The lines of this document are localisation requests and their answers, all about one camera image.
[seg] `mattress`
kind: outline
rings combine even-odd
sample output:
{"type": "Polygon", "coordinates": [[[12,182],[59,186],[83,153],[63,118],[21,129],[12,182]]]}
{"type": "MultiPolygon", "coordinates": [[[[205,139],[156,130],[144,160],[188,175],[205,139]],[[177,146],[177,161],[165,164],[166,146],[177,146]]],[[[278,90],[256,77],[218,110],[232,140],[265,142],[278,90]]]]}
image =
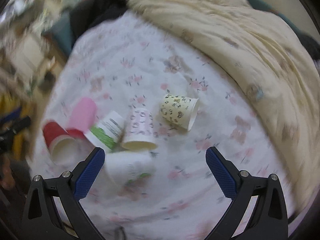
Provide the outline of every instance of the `mattress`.
{"type": "MultiPolygon", "coordinates": [[[[257,114],[220,66],[181,39],[130,11],[92,28],[77,41],[42,125],[53,119],[65,127],[82,97],[95,101],[96,121],[112,110],[126,117],[137,107],[149,109],[154,118],[158,148],[149,153],[155,174],[116,191],[102,169],[88,196],[80,201],[107,239],[119,227],[127,239],[204,239],[230,204],[205,162],[205,151],[211,146],[253,176],[277,174],[288,216],[293,214],[290,178],[257,114]],[[160,117],[166,93],[200,99],[191,131],[160,117]]],[[[85,159],[91,149],[88,142],[79,141],[74,150],[77,161],[85,159]]],[[[33,159],[31,175],[44,178],[57,177],[77,164],[52,163],[41,130],[33,159]]],[[[61,218],[68,222],[61,204],[56,203],[61,218]]],[[[244,230],[254,203],[252,198],[235,234],[244,230]]]]}

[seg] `yellow patterned cup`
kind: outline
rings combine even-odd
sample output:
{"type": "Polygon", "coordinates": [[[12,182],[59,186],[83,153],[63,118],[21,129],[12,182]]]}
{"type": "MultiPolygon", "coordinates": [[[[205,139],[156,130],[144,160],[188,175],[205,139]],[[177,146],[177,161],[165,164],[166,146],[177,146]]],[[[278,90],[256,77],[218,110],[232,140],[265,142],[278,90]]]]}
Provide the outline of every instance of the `yellow patterned cup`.
{"type": "Polygon", "coordinates": [[[168,94],[163,98],[160,113],[164,119],[190,131],[195,122],[198,107],[198,98],[187,98],[168,94]]]}

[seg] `blue textured pad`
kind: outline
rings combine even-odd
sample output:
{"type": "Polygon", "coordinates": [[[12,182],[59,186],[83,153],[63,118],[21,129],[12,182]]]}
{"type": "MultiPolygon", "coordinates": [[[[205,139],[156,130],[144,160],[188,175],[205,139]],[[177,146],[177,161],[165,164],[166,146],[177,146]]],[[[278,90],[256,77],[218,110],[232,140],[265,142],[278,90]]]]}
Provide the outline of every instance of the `blue textured pad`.
{"type": "Polygon", "coordinates": [[[94,180],[104,164],[104,158],[104,151],[102,149],[98,150],[81,173],[79,179],[75,183],[75,191],[73,193],[77,201],[87,196],[94,180]]]}
{"type": "Polygon", "coordinates": [[[225,197],[234,200],[237,195],[236,182],[217,155],[210,148],[207,149],[205,160],[225,197]]]}

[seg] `blue gripper pad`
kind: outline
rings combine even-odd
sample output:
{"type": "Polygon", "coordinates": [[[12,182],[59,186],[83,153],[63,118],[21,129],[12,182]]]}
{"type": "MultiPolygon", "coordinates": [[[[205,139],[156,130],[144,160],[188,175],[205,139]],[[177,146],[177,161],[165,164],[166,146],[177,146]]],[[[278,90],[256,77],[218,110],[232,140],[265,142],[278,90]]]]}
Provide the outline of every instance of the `blue gripper pad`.
{"type": "Polygon", "coordinates": [[[205,154],[205,160],[212,174],[217,180],[225,197],[231,198],[232,200],[234,200],[234,198],[237,195],[237,181],[234,178],[234,176],[237,176],[237,171],[238,171],[237,168],[233,165],[232,162],[226,161],[224,157],[221,155],[221,153],[215,147],[210,147],[209,149],[207,149],[207,152],[205,154]],[[223,164],[223,162],[229,167],[230,167],[229,163],[233,165],[231,169],[233,171],[234,176],[230,174],[230,172],[226,168],[225,164],[223,164]]]}
{"type": "Polygon", "coordinates": [[[83,169],[83,172],[75,182],[73,196],[77,201],[87,196],[92,184],[94,183],[99,171],[104,164],[104,150],[102,150],[101,148],[95,148],[95,150],[93,150],[93,152],[84,161],[88,161],[88,164],[83,169]]]}

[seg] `yellow blanket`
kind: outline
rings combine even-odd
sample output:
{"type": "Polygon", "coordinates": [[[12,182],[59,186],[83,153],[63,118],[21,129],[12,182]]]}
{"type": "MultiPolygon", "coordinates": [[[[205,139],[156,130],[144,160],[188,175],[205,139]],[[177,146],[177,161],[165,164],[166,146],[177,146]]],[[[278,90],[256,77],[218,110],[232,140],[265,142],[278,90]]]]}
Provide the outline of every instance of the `yellow blanket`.
{"type": "Polygon", "coordinates": [[[288,168],[298,208],[318,186],[320,79],[291,28],[246,0],[129,0],[238,83],[288,168]]]}

